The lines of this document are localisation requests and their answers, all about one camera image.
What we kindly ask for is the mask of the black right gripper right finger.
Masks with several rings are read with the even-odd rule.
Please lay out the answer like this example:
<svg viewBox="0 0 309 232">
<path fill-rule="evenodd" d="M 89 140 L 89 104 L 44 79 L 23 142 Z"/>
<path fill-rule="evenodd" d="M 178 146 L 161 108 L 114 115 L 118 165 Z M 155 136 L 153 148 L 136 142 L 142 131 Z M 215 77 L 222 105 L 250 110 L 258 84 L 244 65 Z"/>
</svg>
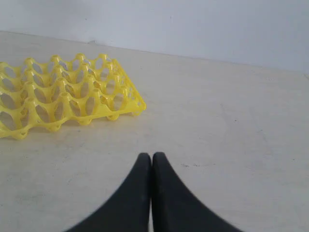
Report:
<svg viewBox="0 0 309 232">
<path fill-rule="evenodd" d="M 155 232 L 239 232 L 205 206 L 178 177 L 165 153 L 152 164 L 152 217 Z"/>
</svg>

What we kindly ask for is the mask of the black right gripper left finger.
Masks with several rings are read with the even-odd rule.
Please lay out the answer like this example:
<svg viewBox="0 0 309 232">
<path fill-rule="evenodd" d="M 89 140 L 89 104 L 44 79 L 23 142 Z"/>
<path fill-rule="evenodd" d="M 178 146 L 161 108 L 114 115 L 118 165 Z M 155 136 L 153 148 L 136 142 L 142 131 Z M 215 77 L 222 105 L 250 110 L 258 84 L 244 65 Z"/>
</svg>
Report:
<svg viewBox="0 0 309 232">
<path fill-rule="evenodd" d="M 151 199 L 151 158 L 140 153 L 113 195 L 69 232 L 147 232 Z"/>
</svg>

